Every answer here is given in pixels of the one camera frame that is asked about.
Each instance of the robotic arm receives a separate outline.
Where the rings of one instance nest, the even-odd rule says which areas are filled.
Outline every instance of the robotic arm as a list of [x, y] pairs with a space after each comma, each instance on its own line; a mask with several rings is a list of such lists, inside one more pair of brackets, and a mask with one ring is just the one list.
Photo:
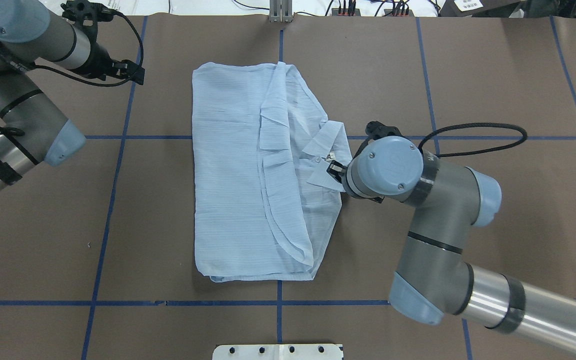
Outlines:
[[58, 166], [86, 142], [73, 122], [25, 74], [38, 68], [55, 71], [36, 65], [36, 59], [87, 79], [122, 80], [115, 84], [83, 81], [90, 85], [144, 84], [141, 63], [113, 60], [97, 43], [98, 21], [111, 21], [114, 15], [128, 21], [123, 14], [87, 0], [69, 0], [62, 8], [63, 17], [74, 25], [39, 0], [0, 0], [0, 118], [6, 123], [0, 126], [0, 190], [42, 161]]
[[499, 210], [498, 182], [422, 153], [396, 127], [372, 121], [366, 134], [348, 167], [332, 162], [328, 172], [353, 198], [387, 197], [416, 209], [391, 305], [425, 324], [439, 324], [444, 313], [461, 315], [576, 355], [576, 300], [462, 260], [471, 226], [488, 225]]

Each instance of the white label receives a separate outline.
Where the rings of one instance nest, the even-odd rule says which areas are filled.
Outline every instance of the white label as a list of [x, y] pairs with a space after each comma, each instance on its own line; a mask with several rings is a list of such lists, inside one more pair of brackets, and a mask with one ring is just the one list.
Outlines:
[[457, 8], [462, 12], [468, 12], [484, 7], [480, 0], [454, 0], [454, 4], [457, 5]]

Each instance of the blue joint cap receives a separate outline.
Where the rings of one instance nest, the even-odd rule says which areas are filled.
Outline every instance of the blue joint cap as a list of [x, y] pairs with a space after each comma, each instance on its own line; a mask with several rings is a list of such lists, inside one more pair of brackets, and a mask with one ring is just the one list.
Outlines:
[[50, 10], [39, 0], [0, 0], [0, 41], [28, 43], [50, 24]]
[[439, 325], [444, 312], [412, 287], [408, 281], [395, 272], [388, 301], [393, 308], [414, 321], [428, 325]]
[[72, 121], [68, 120], [55, 137], [44, 160], [50, 166], [58, 166], [77, 153], [84, 144], [86, 144], [86, 136]]
[[477, 180], [479, 188], [479, 214], [473, 226], [481, 228], [490, 224], [501, 207], [501, 186], [494, 178], [466, 167]]
[[411, 191], [421, 178], [424, 159], [409, 139], [386, 136], [373, 141], [359, 154], [357, 170], [371, 191], [396, 196]]

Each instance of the cloth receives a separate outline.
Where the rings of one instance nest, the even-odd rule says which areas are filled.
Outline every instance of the cloth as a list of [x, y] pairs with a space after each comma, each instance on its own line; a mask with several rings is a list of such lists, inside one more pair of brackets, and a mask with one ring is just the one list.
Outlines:
[[194, 258], [214, 282], [313, 280], [341, 209], [326, 173], [352, 156], [294, 65], [192, 73]]

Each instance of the metal bracket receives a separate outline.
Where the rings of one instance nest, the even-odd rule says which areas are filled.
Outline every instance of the metal bracket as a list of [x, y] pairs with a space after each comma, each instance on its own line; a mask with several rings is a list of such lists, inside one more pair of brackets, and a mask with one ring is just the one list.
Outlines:
[[270, 0], [269, 20], [271, 23], [293, 22], [293, 0]]

